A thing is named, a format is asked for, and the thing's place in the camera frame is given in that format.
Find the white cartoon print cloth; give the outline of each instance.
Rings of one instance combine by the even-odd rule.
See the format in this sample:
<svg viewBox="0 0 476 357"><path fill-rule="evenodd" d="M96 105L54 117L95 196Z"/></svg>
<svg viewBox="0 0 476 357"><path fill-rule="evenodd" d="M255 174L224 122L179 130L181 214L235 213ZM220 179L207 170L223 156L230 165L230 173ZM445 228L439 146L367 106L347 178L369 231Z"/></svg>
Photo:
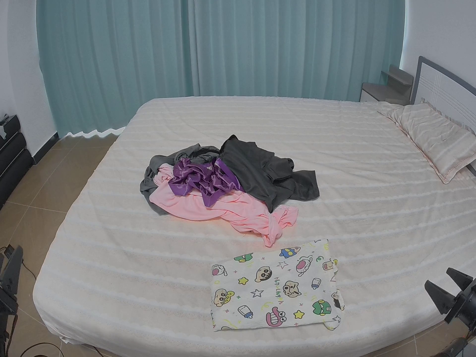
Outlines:
<svg viewBox="0 0 476 357"><path fill-rule="evenodd" d="M214 330L313 323L334 330L344 310L336 265L326 239L212 265Z"/></svg>

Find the pink garment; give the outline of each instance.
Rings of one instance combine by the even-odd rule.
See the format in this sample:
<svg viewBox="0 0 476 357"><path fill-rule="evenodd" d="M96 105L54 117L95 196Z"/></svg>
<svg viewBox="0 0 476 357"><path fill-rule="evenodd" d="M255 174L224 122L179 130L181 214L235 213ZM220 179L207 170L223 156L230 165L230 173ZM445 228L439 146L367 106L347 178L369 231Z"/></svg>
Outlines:
<svg viewBox="0 0 476 357"><path fill-rule="evenodd" d="M154 177L158 188L149 199L176 217L192 221L221 217L240 232L253 231L261 234L265 246L268 247L281 236L282 229L293 226L298 217L296 207L279 205L270 213L264 202L239 190L232 190L221 196L215 204L207 208L197 189L193 189L186 196L176 196L167 183L173 176L173 167L162 164Z"/></svg>

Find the purple satin cloth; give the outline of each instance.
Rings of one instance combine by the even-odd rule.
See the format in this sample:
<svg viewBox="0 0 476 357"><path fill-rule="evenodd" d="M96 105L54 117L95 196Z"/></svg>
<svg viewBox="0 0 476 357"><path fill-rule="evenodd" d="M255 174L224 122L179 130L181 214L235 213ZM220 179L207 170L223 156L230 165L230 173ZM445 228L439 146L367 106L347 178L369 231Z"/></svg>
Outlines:
<svg viewBox="0 0 476 357"><path fill-rule="evenodd" d="M198 189L207 208L233 189L244 192L236 176L220 158L206 164L193 164L189 158L181 158L174 165L173 173L174 177L169 181L172 192L176 196L186 196L193 188Z"/></svg>

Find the curtain fold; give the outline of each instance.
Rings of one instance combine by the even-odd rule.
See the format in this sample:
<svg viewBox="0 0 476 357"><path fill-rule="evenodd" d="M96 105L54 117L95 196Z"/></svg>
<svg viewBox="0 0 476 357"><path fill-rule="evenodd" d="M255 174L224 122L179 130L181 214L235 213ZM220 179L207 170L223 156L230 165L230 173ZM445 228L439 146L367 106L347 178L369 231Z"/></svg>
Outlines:
<svg viewBox="0 0 476 357"><path fill-rule="evenodd" d="M37 0L60 136L125 126L153 98L358 100L399 64L405 0Z"/></svg>

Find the yellow star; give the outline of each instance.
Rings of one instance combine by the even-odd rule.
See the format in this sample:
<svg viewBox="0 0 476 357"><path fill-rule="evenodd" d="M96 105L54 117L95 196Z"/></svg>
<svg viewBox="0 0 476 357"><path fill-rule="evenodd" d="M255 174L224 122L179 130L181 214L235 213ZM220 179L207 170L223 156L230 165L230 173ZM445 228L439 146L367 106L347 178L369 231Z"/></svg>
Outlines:
<svg viewBox="0 0 476 357"><path fill-rule="evenodd" d="M238 284L245 285L248 282L248 279L245 277L242 277L241 279L238 279Z"/></svg>
<svg viewBox="0 0 476 357"><path fill-rule="evenodd" d="M304 312L301 312L299 309L294 313L294 318L302 318L303 316Z"/></svg>

